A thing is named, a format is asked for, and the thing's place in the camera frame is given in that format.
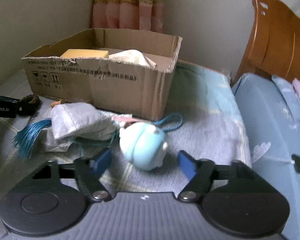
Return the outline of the open cardboard box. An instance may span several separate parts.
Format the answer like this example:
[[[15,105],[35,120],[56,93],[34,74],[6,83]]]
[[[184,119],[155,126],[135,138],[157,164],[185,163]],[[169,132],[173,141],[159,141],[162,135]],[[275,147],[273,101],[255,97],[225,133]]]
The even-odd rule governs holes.
[[[93,28],[44,45],[22,61],[31,90],[38,95],[158,120],[166,108],[181,42],[179,36],[146,30]],[[155,66],[110,57],[63,58],[69,49],[109,54],[137,50]]]

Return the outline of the wooden bed headboard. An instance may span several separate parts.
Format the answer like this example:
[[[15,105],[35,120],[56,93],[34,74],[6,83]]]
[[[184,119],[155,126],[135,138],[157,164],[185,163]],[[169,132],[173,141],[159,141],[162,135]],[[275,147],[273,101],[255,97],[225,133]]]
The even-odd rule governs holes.
[[[254,23],[235,84],[245,73],[300,80],[300,18],[280,0],[252,0]]]

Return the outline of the blue floral bed mattress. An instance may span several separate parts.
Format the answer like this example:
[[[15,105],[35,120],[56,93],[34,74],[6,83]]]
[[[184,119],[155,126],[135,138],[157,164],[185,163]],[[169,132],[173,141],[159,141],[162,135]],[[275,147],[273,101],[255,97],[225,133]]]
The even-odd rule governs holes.
[[[245,73],[232,92],[249,138],[252,168],[288,200],[283,235],[300,239],[300,174],[291,158],[300,155],[300,123],[272,79]]]

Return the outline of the orange foam earplug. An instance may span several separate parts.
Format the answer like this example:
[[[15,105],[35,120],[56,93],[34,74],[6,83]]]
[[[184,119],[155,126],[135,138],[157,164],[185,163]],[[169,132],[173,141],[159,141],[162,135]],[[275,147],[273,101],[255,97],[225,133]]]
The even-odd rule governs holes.
[[[53,107],[63,104],[63,103],[64,103],[64,100],[54,101],[54,102],[50,103],[50,107],[53,108]]]

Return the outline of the grey checked blanket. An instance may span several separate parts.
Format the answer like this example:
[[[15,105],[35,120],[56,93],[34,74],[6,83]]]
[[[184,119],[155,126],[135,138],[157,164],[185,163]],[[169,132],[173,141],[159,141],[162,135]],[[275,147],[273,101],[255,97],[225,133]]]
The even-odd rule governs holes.
[[[91,157],[99,149],[72,145],[65,153],[47,153],[38,143],[30,158],[19,157],[13,138],[26,125],[50,116],[51,100],[41,98],[33,117],[0,118],[0,193],[21,181],[46,160],[70,163],[77,157]],[[101,177],[110,191],[172,191],[179,193],[186,177],[178,169],[177,153],[184,150],[196,159],[207,158],[217,164],[238,159],[250,164],[249,140],[238,105],[226,76],[208,68],[179,61],[173,77],[166,113],[180,113],[183,125],[169,132],[168,153],[162,167],[143,172],[123,158],[113,144],[113,162]]]

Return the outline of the grey sachet pouch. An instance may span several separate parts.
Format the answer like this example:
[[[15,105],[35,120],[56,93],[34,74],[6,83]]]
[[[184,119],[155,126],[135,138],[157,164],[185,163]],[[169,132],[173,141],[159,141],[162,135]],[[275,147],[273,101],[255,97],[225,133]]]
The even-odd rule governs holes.
[[[81,137],[106,141],[117,130],[114,113],[101,111],[88,103],[65,103],[51,110],[52,132],[55,139]]]
[[[67,152],[75,140],[75,137],[55,139],[51,127],[43,129],[41,137],[46,152]]]

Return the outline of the light blue plush toy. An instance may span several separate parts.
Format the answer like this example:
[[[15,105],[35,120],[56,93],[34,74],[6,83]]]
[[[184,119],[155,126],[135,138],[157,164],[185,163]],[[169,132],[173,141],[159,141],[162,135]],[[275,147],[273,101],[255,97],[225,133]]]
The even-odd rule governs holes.
[[[136,122],[119,131],[120,149],[134,167],[151,171],[161,167],[168,143],[165,132],[148,122]]]

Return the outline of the blue tassel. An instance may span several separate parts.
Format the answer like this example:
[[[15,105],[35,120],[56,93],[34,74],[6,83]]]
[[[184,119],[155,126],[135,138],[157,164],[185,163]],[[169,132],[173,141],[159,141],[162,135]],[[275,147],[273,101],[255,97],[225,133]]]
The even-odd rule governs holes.
[[[25,126],[21,131],[17,132],[13,138],[13,146],[18,150],[22,158],[29,158],[32,154],[34,143],[45,128],[52,126],[51,119],[44,119],[33,124]]]

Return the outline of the cream microfibre cloth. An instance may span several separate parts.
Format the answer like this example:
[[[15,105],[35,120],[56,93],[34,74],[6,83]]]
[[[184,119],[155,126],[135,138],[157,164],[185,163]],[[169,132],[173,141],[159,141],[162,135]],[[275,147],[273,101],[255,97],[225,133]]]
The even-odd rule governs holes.
[[[134,49],[111,54],[109,58],[116,62],[135,64],[146,68],[155,68],[157,66],[154,61],[146,57],[142,52]]]

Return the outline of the yellow green sponge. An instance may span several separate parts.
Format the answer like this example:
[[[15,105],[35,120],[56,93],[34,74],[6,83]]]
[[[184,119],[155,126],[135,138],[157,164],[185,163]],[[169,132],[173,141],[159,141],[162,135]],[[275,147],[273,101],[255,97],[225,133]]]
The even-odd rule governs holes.
[[[94,49],[68,49],[61,55],[61,58],[108,58],[109,52],[107,50],[94,50]]]

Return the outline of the pink striped curtain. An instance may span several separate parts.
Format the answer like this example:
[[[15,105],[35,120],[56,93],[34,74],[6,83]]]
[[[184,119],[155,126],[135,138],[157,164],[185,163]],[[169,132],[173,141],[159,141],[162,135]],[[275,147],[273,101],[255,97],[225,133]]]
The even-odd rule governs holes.
[[[93,28],[163,32],[163,0],[94,0]]]

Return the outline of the blue floral pillow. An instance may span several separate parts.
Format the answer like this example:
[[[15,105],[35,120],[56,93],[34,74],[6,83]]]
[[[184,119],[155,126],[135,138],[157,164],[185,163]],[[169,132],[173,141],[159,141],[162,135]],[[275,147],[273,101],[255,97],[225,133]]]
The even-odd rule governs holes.
[[[277,75],[273,75],[271,79],[286,101],[293,120],[300,123],[300,100],[292,83]]]

